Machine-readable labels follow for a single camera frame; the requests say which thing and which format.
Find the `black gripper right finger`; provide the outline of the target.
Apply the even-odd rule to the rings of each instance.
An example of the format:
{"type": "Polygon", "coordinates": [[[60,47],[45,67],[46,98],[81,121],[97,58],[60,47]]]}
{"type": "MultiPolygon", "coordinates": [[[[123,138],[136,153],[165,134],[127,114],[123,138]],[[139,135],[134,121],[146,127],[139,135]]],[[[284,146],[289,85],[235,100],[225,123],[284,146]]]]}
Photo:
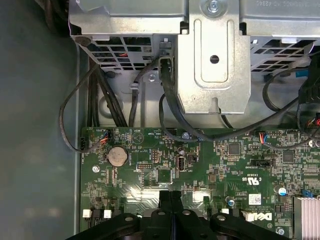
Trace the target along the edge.
{"type": "Polygon", "coordinates": [[[182,205],[181,194],[171,196],[176,240],[273,240],[274,233],[241,217],[216,213],[209,220],[182,205]]]}

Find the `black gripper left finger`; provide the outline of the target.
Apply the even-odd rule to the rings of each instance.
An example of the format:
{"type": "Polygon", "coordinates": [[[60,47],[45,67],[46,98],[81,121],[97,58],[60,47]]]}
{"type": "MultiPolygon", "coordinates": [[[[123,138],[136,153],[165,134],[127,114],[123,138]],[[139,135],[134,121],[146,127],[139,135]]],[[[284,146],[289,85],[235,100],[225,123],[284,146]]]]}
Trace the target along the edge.
{"type": "Polygon", "coordinates": [[[69,237],[70,240],[170,240],[172,238],[172,211],[170,192],[159,208],[150,216],[138,217],[132,213],[121,213],[98,225],[69,237]]]}

